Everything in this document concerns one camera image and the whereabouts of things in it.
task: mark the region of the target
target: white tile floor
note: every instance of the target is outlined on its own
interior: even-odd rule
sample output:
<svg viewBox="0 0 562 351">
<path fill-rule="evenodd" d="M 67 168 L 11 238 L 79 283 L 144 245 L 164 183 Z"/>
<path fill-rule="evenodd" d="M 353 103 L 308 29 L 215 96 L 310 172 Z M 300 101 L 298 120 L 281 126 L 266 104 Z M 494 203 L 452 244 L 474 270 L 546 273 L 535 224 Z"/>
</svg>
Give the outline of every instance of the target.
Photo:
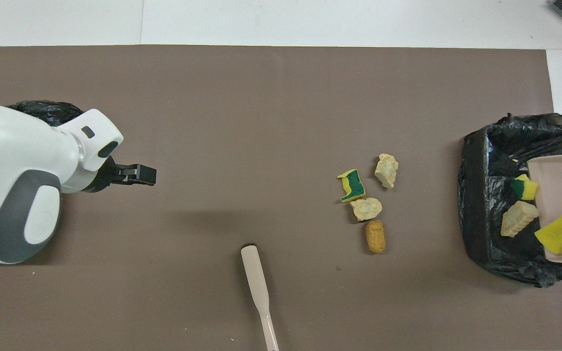
<svg viewBox="0 0 562 351">
<path fill-rule="evenodd" d="M 547 0 L 0 0 L 0 46 L 112 44 L 547 49 L 562 113 Z"/>
</svg>

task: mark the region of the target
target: brown table mat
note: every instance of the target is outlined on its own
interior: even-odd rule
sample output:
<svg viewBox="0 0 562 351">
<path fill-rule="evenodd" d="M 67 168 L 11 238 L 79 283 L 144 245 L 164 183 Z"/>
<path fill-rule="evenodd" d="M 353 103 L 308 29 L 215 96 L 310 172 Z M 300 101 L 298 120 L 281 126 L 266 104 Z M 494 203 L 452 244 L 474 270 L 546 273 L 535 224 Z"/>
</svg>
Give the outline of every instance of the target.
<svg viewBox="0 0 562 351">
<path fill-rule="evenodd" d="M 100 109 L 158 184 L 63 195 L 44 251 L 0 265 L 0 350 L 263 350 L 247 242 L 281 350 L 562 349 L 562 282 L 487 273 L 457 218 L 462 137 L 553 111 L 544 51 L 0 47 L 0 104 L 29 99 Z M 379 255 L 339 203 L 352 168 Z"/>
</svg>

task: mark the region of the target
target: brush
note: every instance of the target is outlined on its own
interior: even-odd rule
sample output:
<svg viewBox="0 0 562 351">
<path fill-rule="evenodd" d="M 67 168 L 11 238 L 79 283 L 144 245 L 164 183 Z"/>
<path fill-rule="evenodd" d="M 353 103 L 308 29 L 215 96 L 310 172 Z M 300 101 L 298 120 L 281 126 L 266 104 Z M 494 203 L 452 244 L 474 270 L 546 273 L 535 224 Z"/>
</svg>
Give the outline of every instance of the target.
<svg viewBox="0 0 562 351">
<path fill-rule="evenodd" d="M 250 287 L 250 294 L 253 296 L 253 302 L 255 302 L 255 306 L 259 311 L 259 318 L 261 318 L 261 327 L 263 328 L 263 336 L 266 338 L 266 346 L 268 351 L 279 351 L 275 329 L 272 327 L 272 319 L 270 318 L 268 287 L 263 277 L 263 269 L 261 268 L 257 246 L 255 244 L 244 245 L 241 249 L 241 255 L 248 287 Z"/>
</svg>

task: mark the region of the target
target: food piece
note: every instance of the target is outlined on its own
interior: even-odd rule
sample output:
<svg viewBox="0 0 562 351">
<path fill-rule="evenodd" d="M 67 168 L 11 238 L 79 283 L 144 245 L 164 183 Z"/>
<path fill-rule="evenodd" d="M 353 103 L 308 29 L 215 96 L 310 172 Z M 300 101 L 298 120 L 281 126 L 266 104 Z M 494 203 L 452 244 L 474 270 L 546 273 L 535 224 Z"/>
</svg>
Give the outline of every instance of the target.
<svg viewBox="0 0 562 351">
<path fill-rule="evenodd" d="M 346 191 L 346 196 L 340 199 L 341 202 L 357 200 L 357 198 L 365 195 L 365 189 L 363 188 L 361 179 L 359 179 L 357 169 L 351 169 L 344 174 L 338 175 L 337 178 L 341 178 L 341 186 L 343 186 Z"/>
<path fill-rule="evenodd" d="M 396 180 L 396 171 L 398 170 L 398 162 L 392 155 L 381 154 L 379 155 L 379 162 L 377 168 L 374 170 L 374 175 L 379 178 L 384 187 L 392 189 Z"/>
<path fill-rule="evenodd" d="M 353 207 L 353 212 L 359 222 L 377 217 L 383 209 L 381 202 L 373 197 L 360 198 L 351 202 L 350 205 Z"/>
<path fill-rule="evenodd" d="M 385 229 L 380 220 L 371 220 L 365 225 L 365 240 L 368 248 L 375 254 L 383 253 L 385 250 Z"/>
<path fill-rule="evenodd" d="M 539 211 L 535 205 L 528 202 L 518 201 L 502 215 L 502 228 L 500 235 L 503 237 L 515 237 L 533 219 L 539 217 Z"/>
<path fill-rule="evenodd" d="M 522 200 L 535 200 L 537 185 L 538 184 L 530 180 L 526 174 L 522 174 L 511 181 L 511 189 L 513 189 Z"/>
<path fill-rule="evenodd" d="M 553 254 L 562 255 L 562 215 L 535 232 L 543 246 Z"/>
</svg>

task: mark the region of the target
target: brown tabletop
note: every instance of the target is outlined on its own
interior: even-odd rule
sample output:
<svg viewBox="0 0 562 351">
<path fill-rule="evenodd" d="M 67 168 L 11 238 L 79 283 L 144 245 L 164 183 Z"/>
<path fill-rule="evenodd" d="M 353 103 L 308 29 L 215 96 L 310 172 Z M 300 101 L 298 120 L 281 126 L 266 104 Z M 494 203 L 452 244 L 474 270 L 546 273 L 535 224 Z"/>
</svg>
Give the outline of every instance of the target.
<svg viewBox="0 0 562 351">
<path fill-rule="evenodd" d="M 264 350 L 248 242 L 282 351 L 562 349 L 562 282 L 487 273 L 457 218 L 462 137 L 553 111 L 544 51 L 0 47 L 0 104 L 36 99 L 100 109 L 158 184 L 63 195 L 51 243 L 0 265 L 0 350 Z M 384 253 L 339 202 L 353 168 Z"/>
</svg>

